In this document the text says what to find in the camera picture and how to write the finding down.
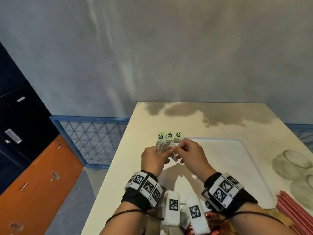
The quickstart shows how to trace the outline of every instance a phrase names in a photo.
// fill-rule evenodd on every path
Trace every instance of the black cord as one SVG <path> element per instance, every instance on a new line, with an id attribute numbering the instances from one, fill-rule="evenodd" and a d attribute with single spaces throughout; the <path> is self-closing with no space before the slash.
<path id="1" fill-rule="evenodd" d="M 239 215 L 239 214 L 257 214 L 257 215 L 261 215 L 261 216 L 265 216 L 265 217 L 272 218 L 272 219 L 276 220 L 277 222 L 280 222 L 281 224 L 284 225 L 284 223 L 283 223 L 282 221 L 280 221 L 279 219 L 277 219 L 277 218 L 275 218 L 275 217 L 273 217 L 273 216 L 271 216 L 271 215 L 269 215 L 269 214 L 264 214 L 264 213 L 254 212 L 254 211 L 241 211 L 241 212 L 237 212 L 237 213 L 234 213 L 232 216 L 223 219 L 221 222 L 224 222 L 224 221 L 226 221 L 226 220 L 228 220 L 228 219 L 230 219 L 230 218 L 232 218 L 232 217 L 234 217 L 234 216 L 236 216 L 236 215 Z"/>
<path id="2" fill-rule="evenodd" d="M 151 213 L 145 212 L 145 211 L 143 211 L 143 210 L 141 210 L 141 209 L 129 209 L 129 210 L 125 210 L 125 211 L 119 212 L 119 213 L 117 213 L 117 214 L 114 214 L 111 218 L 109 218 L 109 219 L 106 221 L 105 225 L 106 225 L 112 218 L 115 218 L 116 216 L 119 216 L 119 215 L 124 214 L 124 213 L 129 213 L 129 212 L 140 212 L 140 213 L 143 213 L 143 214 L 147 214 L 147 215 L 149 215 L 149 216 L 151 216 L 151 217 L 153 217 L 153 218 L 155 218 L 155 219 L 164 220 L 164 218 L 160 218 L 160 217 L 155 216 L 155 215 L 153 215 L 153 214 L 151 214 Z"/>

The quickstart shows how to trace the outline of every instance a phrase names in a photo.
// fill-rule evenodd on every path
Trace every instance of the person's right hand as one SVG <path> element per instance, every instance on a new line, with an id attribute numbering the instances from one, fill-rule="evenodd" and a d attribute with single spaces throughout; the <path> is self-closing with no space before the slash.
<path id="1" fill-rule="evenodd" d="M 207 161 L 203 148 L 188 138 L 179 142 L 177 147 L 172 147 L 172 152 L 178 154 L 181 163 L 185 163 L 188 170 L 196 175 L 203 183 L 209 176 L 217 171 Z"/>

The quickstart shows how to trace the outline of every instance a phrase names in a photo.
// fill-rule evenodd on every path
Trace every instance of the hand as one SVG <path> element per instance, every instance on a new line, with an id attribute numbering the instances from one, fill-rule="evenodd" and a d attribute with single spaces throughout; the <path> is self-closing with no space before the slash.
<path id="1" fill-rule="evenodd" d="M 151 172 L 156 177 L 159 177 L 163 171 L 164 164 L 170 162 L 169 157 L 173 155 L 173 152 L 167 150 L 162 154 L 158 154 L 157 147 L 149 147 L 143 151 L 141 154 L 141 170 Z"/>
<path id="2" fill-rule="evenodd" d="M 185 163 L 188 170 L 196 175 L 203 183 L 217 171 L 209 164 L 203 148 L 188 138 L 179 142 L 177 147 L 172 147 L 171 152 L 178 154 L 180 162 Z"/>

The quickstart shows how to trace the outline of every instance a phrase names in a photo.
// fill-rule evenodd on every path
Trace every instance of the person's left hand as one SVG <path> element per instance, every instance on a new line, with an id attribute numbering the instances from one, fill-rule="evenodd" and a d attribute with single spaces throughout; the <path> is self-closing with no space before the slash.
<path id="1" fill-rule="evenodd" d="M 172 156 L 171 147 L 162 154 L 157 153 L 158 146 L 146 148 L 141 154 L 141 170 L 151 172 L 159 177 L 163 171 L 164 164 L 170 162 L 169 157 Z"/>

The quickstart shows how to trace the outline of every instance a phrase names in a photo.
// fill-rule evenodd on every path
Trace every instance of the forearm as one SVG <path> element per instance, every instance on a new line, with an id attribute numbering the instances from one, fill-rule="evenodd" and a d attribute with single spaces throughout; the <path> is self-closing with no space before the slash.
<path id="1" fill-rule="evenodd" d="M 259 205 L 245 203 L 237 212 L 254 211 L 265 213 Z M 239 235 L 295 235 L 294 232 L 278 221 L 257 214 L 239 214 L 230 219 Z"/>
<path id="2" fill-rule="evenodd" d="M 130 209 L 139 208 L 129 202 L 124 201 L 119 205 L 114 214 Z M 143 228 L 145 219 L 146 216 L 141 212 L 129 212 L 118 215 L 107 223 L 107 225 L 101 231 L 100 235 L 139 235 Z"/>

